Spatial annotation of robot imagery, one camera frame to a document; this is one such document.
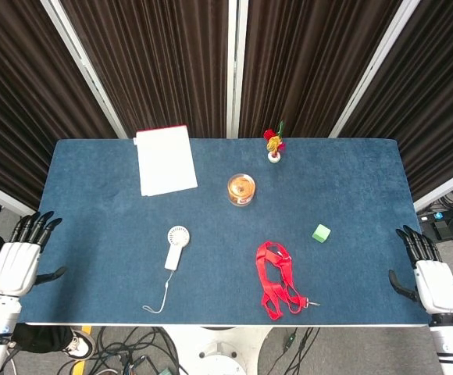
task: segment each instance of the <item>dark curtain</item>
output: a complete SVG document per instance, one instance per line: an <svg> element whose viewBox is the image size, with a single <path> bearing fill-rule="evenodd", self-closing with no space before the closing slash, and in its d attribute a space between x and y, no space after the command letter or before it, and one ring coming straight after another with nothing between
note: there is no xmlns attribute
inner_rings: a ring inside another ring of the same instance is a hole
<svg viewBox="0 0 453 375"><path fill-rule="evenodd" d="M225 137L228 0L62 0L129 135Z"/></svg>
<svg viewBox="0 0 453 375"><path fill-rule="evenodd" d="M453 1L420 2L340 136L396 139L414 200L453 177Z"/></svg>
<svg viewBox="0 0 453 375"><path fill-rule="evenodd" d="M60 138L114 138L39 1L0 0L0 189L37 208Z"/></svg>
<svg viewBox="0 0 453 375"><path fill-rule="evenodd" d="M327 137L400 0L250 0L241 137Z"/></svg>

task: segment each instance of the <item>red flower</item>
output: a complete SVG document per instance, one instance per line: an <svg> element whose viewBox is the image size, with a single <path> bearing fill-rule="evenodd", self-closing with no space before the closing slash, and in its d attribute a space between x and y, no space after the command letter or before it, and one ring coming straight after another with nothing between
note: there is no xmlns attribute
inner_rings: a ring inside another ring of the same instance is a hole
<svg viewBox="0 0 453 375"><path fill-rule="evenodd" d="M273 130L271 130L271 129L268 129L263 134L263 138L265 138L267 142L270 140L271 137L275 137L275 136L276 136L276 133Z"/></svg>

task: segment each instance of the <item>red strap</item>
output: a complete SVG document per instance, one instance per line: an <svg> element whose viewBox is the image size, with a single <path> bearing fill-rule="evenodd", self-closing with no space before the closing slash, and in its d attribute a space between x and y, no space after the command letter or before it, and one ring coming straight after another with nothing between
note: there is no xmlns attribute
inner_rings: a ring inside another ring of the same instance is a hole
<svg viewBox="0 0 453 375"><path fill-rule="evenodd" d="M276 248L277 253L271 252L270 248ZM284 285L272 283L266 276L265 261L272 263L280 270L282 281ZM292 277L292 258L286 249L276 242L267 241L258 247L256 252L256 268L258 268L259 280L263 287L263 296L261 304L268 312L268 316L273 319L279 319L283 313L280 311L279 298L287 303L289 310L293 314L297 314L301 309L308 306L308 299L299 295L298 291L294 288L294 280ZM275 310L268 306L268 302L272 302Z"/></svg>

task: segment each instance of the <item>person's leg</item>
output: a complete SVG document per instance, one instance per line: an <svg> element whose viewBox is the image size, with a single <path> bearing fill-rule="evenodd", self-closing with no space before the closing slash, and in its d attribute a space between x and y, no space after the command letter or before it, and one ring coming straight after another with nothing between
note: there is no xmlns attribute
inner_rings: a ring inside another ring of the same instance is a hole
<svg viewBox="0 0 453 375"><path fill-rule="evenodd" d="M31 326L18 323L12 340L26 352L61 351L78 360L90 358L95 351L95 342L91 336L68 326Z"/></svg>

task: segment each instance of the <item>white fan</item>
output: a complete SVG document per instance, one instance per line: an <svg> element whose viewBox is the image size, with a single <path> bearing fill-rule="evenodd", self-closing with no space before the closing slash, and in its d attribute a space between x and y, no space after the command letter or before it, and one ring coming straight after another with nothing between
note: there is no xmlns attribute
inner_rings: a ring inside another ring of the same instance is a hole
<svg viewBox="0 0 453 375"><path fill-rule="evenodd" d="M164 268L175 271L178 268L180 261L181 250L187 246L190 240L190 234L187 228L178 225L172 227L167 234L167 241L171 244L167 254L166 264Z"/></svg>

